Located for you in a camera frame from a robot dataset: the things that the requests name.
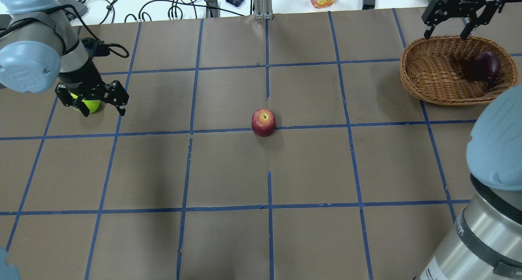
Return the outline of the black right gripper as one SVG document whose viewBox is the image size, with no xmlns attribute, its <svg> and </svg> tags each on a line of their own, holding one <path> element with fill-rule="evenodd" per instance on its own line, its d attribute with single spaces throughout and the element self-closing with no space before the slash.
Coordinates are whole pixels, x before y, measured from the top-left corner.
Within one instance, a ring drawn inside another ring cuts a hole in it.
<svg viewBox="0 0 522 280">
<path fill-rule="evenodd" d="M 424 39 L 429 39 L 438 24 L 450 18 L 468 18 L 460 34 L 466 40 L 474 28 L 488 25 L 496 13 L 501 13 L 514 0 L 431 0 L 422 15 L 425 24 Z"/>
</svg>

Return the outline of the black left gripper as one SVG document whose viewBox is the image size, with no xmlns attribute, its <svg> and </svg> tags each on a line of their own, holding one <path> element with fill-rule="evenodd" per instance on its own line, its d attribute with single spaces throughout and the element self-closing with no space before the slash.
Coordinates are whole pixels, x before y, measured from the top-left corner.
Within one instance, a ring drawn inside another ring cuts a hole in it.
<svg viewBox="0 0 522 280">
<path fill-rule="evenodd" d="M 128 92 L 119 81 L 105 83 L 93 59 L 88 58 L 79 69 L 59 73 L 58 78 L 60 81 L 55 87 L 55 93 L 65 107 L 72 107 L 88 117 L 90 109 L 83 99 L 99 100 L 114 106 L 120 116 L 125 116 Z"/>
</svg>

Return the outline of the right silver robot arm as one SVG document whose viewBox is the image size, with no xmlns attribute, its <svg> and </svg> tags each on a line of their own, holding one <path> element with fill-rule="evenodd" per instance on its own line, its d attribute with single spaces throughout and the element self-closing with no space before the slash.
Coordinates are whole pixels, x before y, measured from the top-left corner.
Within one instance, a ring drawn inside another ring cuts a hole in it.
<svg viewBox="0 0 522 280">
<path fill-rule="evenodd" d="M 520 280 L 521 85 L 495 98 L 467 145 L 475 195 L 418 280 Z"/>
</svg>

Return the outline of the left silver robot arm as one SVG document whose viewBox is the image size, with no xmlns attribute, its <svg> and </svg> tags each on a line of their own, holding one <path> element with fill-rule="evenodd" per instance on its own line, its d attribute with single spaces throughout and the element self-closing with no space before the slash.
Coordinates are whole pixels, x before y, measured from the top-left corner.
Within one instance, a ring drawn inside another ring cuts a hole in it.
<svg viewBox="0 0 522 280">
<path fill-rule="evenodd" d="M 119 81 L 105 83 L 94 57 L 112 53 L 115 44 L 92 34 L 80 39 L 69 23 L 70 9 L 57 0 L 1 0 L 11 21 L 1 32 L 1 87 L 23 94 L 39 94 L 54 88 L 65 107 L 85 117 L 89 102 L 113 105 L 125 115 L 129 95 Z"/>
</svg>

